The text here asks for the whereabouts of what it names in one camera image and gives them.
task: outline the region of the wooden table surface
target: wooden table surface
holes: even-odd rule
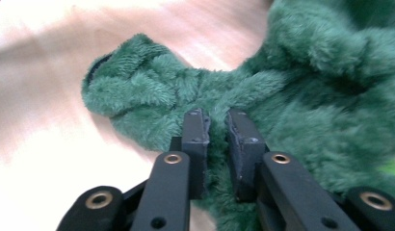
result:
[[[55,230],[78,195],[127,191],[157,153],[83,105],[90,63],[145,33],[195,67],[230,70],[266,34],[267,0],[0,2],[0,230]],[[215,230],[194,208],[191,230]]]

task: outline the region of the green fuzzy cloth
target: green fuzzy cloth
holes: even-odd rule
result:
[[[166,151],[183,115],[211,118],[201,202],[218,230],[259,230],[253,204],[234,201],[226,112],[248,113],[271,150],[293,154],[323,188],[371,186],[395,197],[395,0],[275,0],[261,48],[237,69],[190,68],[136,35],[94,62],[83,81],[89,110],[123,135]]]

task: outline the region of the green fabric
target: green fabric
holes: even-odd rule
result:
[[[371,186],[395,196],[395,0],[276,0],[268,36],[233,71],[182,64],[145,35],[92,66],[82,95],[123,135],[168,150],[183,114],[212,119],[201,202],[218,230],[258,230],[252,204],[237,204],[225,164],[225,113],[246,111],[271,150],[296,156],[325,189]]]

